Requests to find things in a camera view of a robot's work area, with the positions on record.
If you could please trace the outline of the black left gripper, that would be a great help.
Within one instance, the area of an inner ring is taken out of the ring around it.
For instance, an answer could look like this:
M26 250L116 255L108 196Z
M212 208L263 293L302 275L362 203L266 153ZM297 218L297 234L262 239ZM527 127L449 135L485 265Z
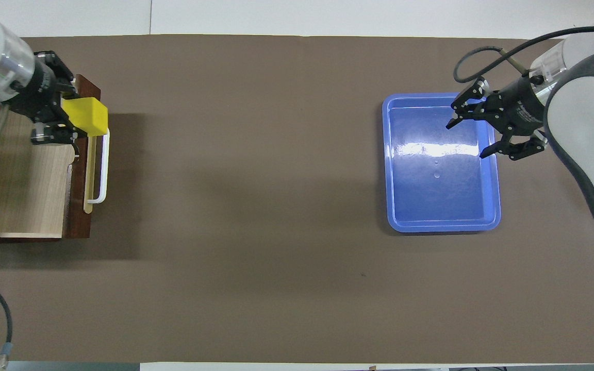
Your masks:
M33 145L73 145L78 131L66 122L66 113L60 106L62 98L78 98L74 85L75 75L52 50L36 52L35 70L28 82L14 78L10 87L16 95L10 99L10 110L33 120Z

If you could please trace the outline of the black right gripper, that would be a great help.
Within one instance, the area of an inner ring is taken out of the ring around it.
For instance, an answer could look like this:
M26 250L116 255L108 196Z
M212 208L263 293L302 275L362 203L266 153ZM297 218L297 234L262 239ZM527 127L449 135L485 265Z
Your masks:
M473 120L474 111L481 100L487 96L489 84L485 77L478 77L453 99L450 107L452 118L446 129L452 129L464 120ZM533 92L530 78L521 77L499 91L493 91L487 97L487 111L490 112L488 123L501 134L506 134L509 127L514 136L530 136L522 143L512 143L511 136L503 136L480 152L480 158L494 154L505 155L512 161L521 160L541 153L547 148L544 133L534 133L543 126L544 106Z

